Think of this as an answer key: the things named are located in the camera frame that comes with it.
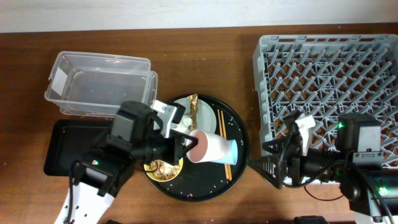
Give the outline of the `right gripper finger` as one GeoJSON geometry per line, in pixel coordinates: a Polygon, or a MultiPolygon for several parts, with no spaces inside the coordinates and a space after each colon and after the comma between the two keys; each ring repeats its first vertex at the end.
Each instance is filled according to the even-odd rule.
{"type": "Polygon", "coordinates": [[[268,183],[277,189],[282,188],[282,182],[279,179],[279,158],[276,156],[261,156],[248,159],[248,166],[265,178],[268,183]]]}
{"type": "Polygon", "coordinates": [[[262,143],[262,155],[268,156],[281,153],[286,140],[286,138],[279,138],[262,143]]]}

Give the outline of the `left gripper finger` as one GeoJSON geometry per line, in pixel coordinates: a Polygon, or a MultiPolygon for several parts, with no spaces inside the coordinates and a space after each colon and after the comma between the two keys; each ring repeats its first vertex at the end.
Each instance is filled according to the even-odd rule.
{"type": "Polygon", "coordinates": [[[176,131],[174,129],[171,129],[170,133],[173,134],[176,137],[183,138],[182,144],[184,146],[189,146],[191,144],[196,146],[198,144],[198,139],[196,137],[194,137],[194,136],[189,135],[189,134],[181,133],[181,132],[178,132],[178,131],[176,131]]]}
{"type": "Polygon", "coordinates": [[[178,144],[178,158],[183,158],[191,149],[197,146],[197,142],[190,141],[187,143],[178,144]]]}

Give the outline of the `pink cup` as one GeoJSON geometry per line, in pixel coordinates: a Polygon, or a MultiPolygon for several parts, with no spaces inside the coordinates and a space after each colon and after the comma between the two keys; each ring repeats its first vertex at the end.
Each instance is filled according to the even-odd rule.
{"type": "Polygon", "coordinates": [[[229,152],[228,141],[217,134],[196,129],[189,136],[198,140],[197,145],[187,152],[192,163],[220,163],[229,152]]]}

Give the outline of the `yellow bowl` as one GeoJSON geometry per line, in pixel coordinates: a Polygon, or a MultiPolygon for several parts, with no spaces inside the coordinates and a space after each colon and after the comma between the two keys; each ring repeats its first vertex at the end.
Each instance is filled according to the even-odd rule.
{"type": "Polygon", "coordinates": [[[170,165],[162,160],[154,160],[149,165],[144,164],[144,171],[154,181],[167,182],[179,175],[183,167],[183,158],[177,165],[170,165]]]}

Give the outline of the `light blue cup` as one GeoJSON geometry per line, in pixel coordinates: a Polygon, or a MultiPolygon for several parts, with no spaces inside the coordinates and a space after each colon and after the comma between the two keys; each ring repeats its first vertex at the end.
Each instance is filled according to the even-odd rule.
{"type": "Polygon", "coordinates": [[[224,158],[215,160],[213,162],[235,166],[238,161],[238,145],[234,139],[227,140],[227,142],[228,142],[227,155],[225,155],[224,158]]]}

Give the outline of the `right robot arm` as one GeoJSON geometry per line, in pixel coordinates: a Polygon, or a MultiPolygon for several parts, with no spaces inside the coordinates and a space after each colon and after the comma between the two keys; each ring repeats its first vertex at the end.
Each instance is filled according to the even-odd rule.
{"type": "Polygon", "coordinates": [[[368,114],[338,117],[335,151],[310,148],[315,119],[294,111],[284,119],[288,134],[262,143],[266,156],[248,166],[277,189],[336,182],[356,223],[397,223],[397,173],[383,168],[381,124],[368,114]]]}

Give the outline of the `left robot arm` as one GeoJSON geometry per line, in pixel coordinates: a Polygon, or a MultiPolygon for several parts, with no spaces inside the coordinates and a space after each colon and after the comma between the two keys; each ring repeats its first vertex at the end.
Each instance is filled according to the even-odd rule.
{"type": "Polygon", "coordinates": [[[98,223],[137,170],[137,163],[177,165],[198,144],[197,138],[171,128],[184,112],[178,103],[123,102],[112,125],[81,159],[72,162],[68,194],[56,222],[98,223]]]}

